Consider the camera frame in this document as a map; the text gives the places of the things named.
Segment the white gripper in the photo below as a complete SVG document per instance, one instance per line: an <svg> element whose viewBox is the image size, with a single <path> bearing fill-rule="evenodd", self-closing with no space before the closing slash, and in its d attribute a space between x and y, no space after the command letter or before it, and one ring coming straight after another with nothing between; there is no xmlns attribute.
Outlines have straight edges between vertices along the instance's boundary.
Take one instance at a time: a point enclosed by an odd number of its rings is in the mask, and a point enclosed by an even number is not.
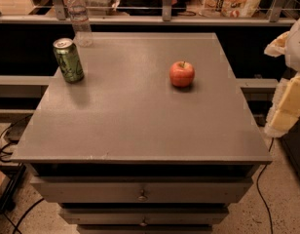
<svg viewBox="0 0 300 234"><path fill-rule="evenodd" d="M285 64L300 72L300 18L289 33L286 31L268 44L264 54L273 58L285 55ZM282 137L300 118L300 73L291 79L281 78L272 104L264 132L269 137Z"/></svg>

